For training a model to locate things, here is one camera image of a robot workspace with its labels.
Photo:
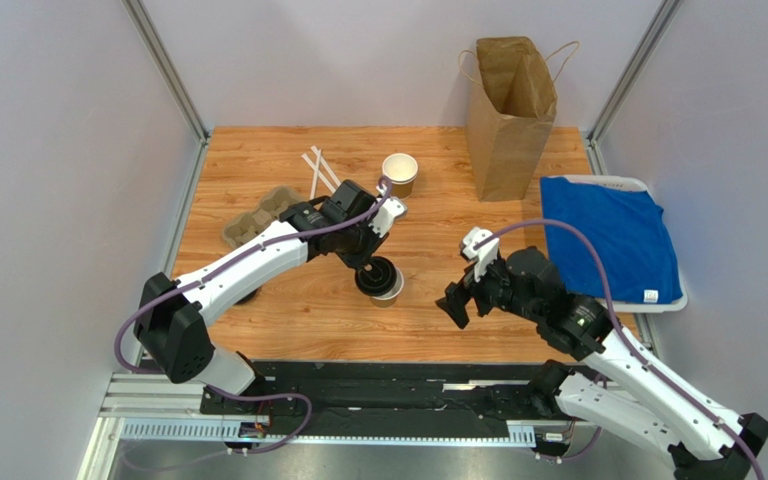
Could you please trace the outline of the black coffee cup lid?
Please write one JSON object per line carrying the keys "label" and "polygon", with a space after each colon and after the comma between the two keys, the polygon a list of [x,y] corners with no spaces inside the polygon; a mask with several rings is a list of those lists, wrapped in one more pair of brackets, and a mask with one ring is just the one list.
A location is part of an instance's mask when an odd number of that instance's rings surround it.
{"label": "black coffee cup lid", "polygon": [[397,285],[399,273],[396,266],[380,256],[371,257],[369,263],[354,274],[358,290],[369,297],[381,297]]}

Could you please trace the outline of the kraft paper cup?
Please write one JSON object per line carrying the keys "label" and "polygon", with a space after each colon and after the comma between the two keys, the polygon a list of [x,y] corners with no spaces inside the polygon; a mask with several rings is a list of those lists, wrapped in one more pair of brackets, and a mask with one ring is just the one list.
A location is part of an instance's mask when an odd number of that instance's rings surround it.
{"label": "kraft paper cup", "polygon": [[393,286],[385,292],[383,295],[373,296],[370,298],[371,303],[378,308],[389,308],[398,299],[404,288],[404,276],[400,269],[396,269],[395,282]]}
{"label": "kraft paper cup", "polygon": [[391,195],[402,200],[411,196],[418,171],[417,160],[407,153],[393,153],[382,162],[382,174],[392,184]]}

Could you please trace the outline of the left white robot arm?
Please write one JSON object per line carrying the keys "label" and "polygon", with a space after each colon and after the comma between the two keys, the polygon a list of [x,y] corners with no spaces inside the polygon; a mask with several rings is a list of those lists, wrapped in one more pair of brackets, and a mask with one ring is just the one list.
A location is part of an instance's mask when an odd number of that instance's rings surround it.
{"label": "left white robot arm", "polygon": [[319,256],[334,254],[356,273],[377,261],[408,209],[386,178],[376,189],[345,180],[329,196],[290,205],[262,233],[205,267],[176,279],[151,276],[127,326],[171,383],[243,393],[255,370],[243,355],[217,346],[210,326],[268,281]]}

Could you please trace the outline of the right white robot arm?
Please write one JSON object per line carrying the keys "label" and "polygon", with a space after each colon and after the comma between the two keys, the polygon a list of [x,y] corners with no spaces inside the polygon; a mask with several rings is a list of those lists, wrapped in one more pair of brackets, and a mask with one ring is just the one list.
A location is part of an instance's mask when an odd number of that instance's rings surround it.
{"label": "right white robot arm", "polygon": [[624,391],[605,391],[548,360],[527,386],[539,411],[601,427],[658,458],[677,479],[743,479],[751,472],[768,439],[768,421],[736,413],[671,372],[628,329],[615,329],[600,302],[568,291],[557,267],[536,248],[479,258],[436,304],[465,328],[469,302],[481,316],[498,309],[535,322],[552,348]]}

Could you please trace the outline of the cardboard cup carrier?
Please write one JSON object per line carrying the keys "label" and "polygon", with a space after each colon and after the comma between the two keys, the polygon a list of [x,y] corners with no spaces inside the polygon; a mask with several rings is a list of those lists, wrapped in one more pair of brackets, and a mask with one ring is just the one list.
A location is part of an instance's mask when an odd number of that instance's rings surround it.
{"label": "cardboard cup carrier", "polygon": [[304,202],[305,198],[295,189],[279,186],[264,195],[257,206],[229,221],[221,232],[222,239],[232,250],[262,234],[290,206]]}

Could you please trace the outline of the blue cloth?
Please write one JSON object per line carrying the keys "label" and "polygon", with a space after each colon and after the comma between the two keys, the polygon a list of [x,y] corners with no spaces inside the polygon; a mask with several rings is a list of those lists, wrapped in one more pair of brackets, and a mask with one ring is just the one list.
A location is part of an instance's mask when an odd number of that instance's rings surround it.
{"label": "blue cloth", "polygon": [[598,253],[613,305],[669,304],[681,296],[664,209],[650,193],[572,183],[563,175],[543,177],[539,186],[543,217],[576,228]]}

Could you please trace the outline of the white plastic basket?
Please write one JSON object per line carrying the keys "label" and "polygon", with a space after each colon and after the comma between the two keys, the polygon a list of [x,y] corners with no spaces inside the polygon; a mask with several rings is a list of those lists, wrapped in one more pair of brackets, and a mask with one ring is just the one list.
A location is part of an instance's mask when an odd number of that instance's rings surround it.
{"label": "white plastic basket", "polygon": [[[581,184],[593,184],[599,185],[605,188],[626,191],[626,192],[647,192],[650,193],[649,187],[641,180],[622,177],[615,175],[575,175],[567,174],[563,175],[572,183]],[[680,267],[678,270],[678,284],[681,296],[675,301],[669,304],[657,304],[651,302],[634,303],[614,301],[614,309],[619,313],[633,313],[633,314],[659,314],[665,312],[676,312],[684,309],[688,304],[688,295],[685,285],[684,276]]]}

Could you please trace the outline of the brown paper bag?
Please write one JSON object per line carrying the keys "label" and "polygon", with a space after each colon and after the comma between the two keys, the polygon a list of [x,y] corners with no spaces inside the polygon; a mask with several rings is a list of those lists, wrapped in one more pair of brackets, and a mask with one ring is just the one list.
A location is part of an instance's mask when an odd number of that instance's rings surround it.
{"label": "brown paper bag", "polygon": [[481,202],[522,200],[557,116],[556,81],[581,43],[544,55],[525,36],[485,37],[459,54],[469,82],[465,135]]}

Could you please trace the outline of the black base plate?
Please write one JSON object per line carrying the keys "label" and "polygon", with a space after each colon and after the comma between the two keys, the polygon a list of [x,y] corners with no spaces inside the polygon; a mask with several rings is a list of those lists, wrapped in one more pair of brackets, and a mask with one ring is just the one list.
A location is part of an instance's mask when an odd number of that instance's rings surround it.
{"label": "black base plate", "polygon": [[260,379],[246,396],[272,394],[267,403],[223,399],[196,388],[198,414],[261,414],[272,434],[300,425],[308,397],[313,413],[304,434],[329,437],[486,439],[507,435],[510,421],[570,418],[537,404],[527,391],[540,365],[392,362],[257,361]]}

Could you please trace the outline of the aluminium rail frame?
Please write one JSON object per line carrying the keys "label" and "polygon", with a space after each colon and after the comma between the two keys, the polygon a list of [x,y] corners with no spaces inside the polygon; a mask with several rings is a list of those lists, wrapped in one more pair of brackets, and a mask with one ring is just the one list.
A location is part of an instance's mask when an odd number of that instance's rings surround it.
{"label": "aluminium rail frame", "polygon": [[220,458],[304,447],[512,449],[565,464],[599,438],[651,448],[668,426],[580,372],[573,403],[531,387],[533,365],[271,363],[238,400],[158,375],[112,377],[79,475],[181,478]]}

